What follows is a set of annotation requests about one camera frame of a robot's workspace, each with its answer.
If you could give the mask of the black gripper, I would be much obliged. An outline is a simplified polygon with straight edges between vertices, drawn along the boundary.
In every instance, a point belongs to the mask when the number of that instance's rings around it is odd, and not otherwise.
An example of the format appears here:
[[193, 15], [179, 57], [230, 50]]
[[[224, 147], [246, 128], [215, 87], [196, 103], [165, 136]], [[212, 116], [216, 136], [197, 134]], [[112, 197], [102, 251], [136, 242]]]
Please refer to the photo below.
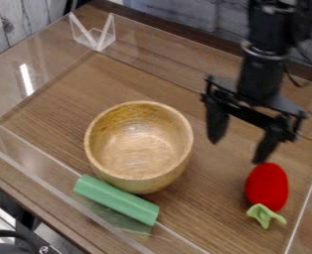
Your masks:
[[263, 130], [251, 159], [254, 164], [262, 164], [279, 143], [297, 139], [307, 117], [305, 109], [282, 94], [258, 102], [240, 95], [228, 83], [219, 82], [212, 75], [207, 75], [204, 81], [200, 101], [207, 107], [209, 141], [216, 144], [224, 137], [231, 116], [247, 122]]

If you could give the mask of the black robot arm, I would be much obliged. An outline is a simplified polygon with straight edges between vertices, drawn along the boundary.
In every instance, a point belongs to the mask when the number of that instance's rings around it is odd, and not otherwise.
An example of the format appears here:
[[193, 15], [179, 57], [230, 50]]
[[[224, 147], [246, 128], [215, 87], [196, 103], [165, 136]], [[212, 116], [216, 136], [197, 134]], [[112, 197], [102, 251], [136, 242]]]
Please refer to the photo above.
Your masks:
[[280, 143], [295, 140], [307, 117], [280, 94], [280, 83], [290, 75], [290, 51], [312, 38], [312, 0], [248, 0], [247, 25], [236, 86], [228, 88], [207, 77], [201, 102], [212, 143], [224, 137], [231, 117], [263, 130], [251, 159], [260, 164]]

